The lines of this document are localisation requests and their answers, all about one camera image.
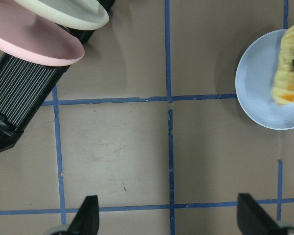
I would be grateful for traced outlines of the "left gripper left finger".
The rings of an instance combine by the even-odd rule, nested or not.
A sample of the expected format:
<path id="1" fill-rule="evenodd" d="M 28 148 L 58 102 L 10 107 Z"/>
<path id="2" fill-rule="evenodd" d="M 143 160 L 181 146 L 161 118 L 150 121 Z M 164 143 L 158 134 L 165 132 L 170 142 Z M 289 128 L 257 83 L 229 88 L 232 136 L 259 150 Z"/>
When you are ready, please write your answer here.
<path id="1" fill-rule="evenodd" d="M 86 196 L 68 228 L 68 233 L 70 235 L 97 235 L 98 230 L 98 196 Z"/>

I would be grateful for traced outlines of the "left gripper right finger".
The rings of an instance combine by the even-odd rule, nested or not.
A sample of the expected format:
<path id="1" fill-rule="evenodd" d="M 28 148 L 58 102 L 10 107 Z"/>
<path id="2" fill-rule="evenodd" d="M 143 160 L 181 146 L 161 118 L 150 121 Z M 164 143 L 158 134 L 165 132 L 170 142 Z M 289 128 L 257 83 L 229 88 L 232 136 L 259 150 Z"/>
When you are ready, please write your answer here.
<path id="1" fill-rule="evenodd" d="M 243 235 L 284 234 L 284 229 L 248 193 L 238 194 L 237 225 Z"/>

